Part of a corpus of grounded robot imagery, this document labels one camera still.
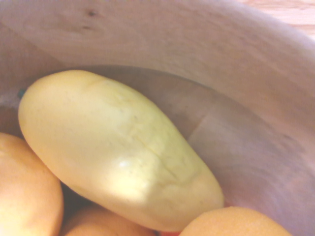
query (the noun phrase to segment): yellow squash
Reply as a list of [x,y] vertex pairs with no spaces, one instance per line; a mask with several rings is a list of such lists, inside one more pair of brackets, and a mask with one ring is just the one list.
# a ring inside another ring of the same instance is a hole
[[223,207],[222,190],[169,118],[117,81],[79,70],[49,75],[19,107],[27,142],[74,191],[160,231]]
[[59,179],[20,138],[0,133],[0,236],[57,236]]

